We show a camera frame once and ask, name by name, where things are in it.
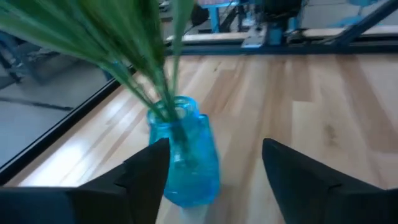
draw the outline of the blue glass vase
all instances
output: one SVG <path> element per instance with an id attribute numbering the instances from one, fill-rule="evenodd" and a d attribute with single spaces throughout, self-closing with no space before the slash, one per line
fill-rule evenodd
<path id="1" fill-rule="evenodd" d="M 181 207 L 211 203 L 220 190 L 218 155 L 209 119 L 200 114 L 194 99 L 176 96 L 180 120 L 163 123 L 152 111 L 147 114 L 149 144 L 161 138 L 170 141 L 170 167 L 164 196 Z M 156 107 L 164 108 L 160 101 Z"/>

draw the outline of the glass vase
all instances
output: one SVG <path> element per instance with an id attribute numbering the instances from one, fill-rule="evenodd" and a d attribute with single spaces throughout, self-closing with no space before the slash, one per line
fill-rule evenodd
<path id="1" fill-rule="evenodd" d="M 147 114 L 149 144 L 169 138 L 170 167 L 164 196 L 181 207 L 211 203 L 220 190 L 218 155 L 207 115 L 199 113 L 194 99 L 176 96 L 180 119 L 163 123 L 152 111 Z M 163 102 L 156 107 L 164 109 Z"/>

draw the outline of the wooden table surface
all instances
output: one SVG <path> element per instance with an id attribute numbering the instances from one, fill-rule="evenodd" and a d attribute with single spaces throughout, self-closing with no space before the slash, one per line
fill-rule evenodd
<path id="1" fill-rule="evenodd" d="M 261 159 L 274 138 L 382 188 L 398 186 L 398 56 L 189 56 L 180 89 L 210 116 L 220 196 L 181 210 L 163 199 L 157 223 L 283 223 Z M 8 185 L 77 186 L 147 145 L 146 109 L 122 88 Z"/>

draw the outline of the vase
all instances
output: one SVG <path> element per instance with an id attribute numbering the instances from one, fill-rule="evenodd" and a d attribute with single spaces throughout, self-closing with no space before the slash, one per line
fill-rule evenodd
<path id="1" fill-rule="evenodd" d="M 194 99 L 174 98 L 179 120 L 163 123 L 150 110 L 149 144 L 169 138 L 170 166 L 164 196 L 181 207 L 211 203 L 220 190 L 217 150 L 207 115 L 200 114 Z M 155 104 L 164 109 L 162 101 Z"/>

